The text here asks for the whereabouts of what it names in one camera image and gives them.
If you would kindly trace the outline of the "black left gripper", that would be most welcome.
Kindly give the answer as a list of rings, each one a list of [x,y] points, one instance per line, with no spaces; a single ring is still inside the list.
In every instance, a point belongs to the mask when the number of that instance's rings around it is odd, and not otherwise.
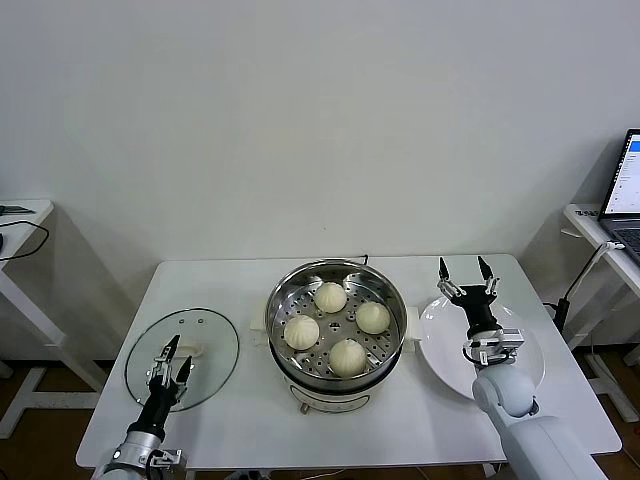
[[[176,334],[154,358],[153,366],[147,374],[150,395],[138,419],[130,425],[131,432],[151,435],[165,435],[165,423],[171,408],[176,405],[186,390],[192,370],[192,356],[188,356],[180,367],[175,379],[170,379],[172,360],[179,345],[180,335]]]

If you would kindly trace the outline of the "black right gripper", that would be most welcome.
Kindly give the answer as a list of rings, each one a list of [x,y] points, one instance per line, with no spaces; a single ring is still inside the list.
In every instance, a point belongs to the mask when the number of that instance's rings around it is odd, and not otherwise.
[[[496,289],[500,278],[494,276],[490,265],[482,256],[478,256],[477,260],[485,286],[468,285],[461,288],[451,280],[446,262],[440,257],[437,287],[446,298],[452,299],[455,306],[464,310],[469,331],[500,330],[502,326],[490,308],[497,298]]]

